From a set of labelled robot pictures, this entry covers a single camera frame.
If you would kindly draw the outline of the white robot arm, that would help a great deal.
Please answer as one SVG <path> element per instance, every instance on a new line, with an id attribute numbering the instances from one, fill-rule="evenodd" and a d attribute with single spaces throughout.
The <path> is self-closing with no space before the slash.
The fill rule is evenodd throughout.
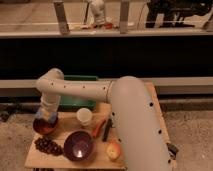
<path id="1" fill-rule="evenodd" d="M 56 110 L 69 95 L 111 105 L 127 171 L 172 171 L 169 150 L 154 102 L 145 83 L 133 76 L 112 81 L 67 81 L 57 68 L 36 81 L 41 106 Z"/>

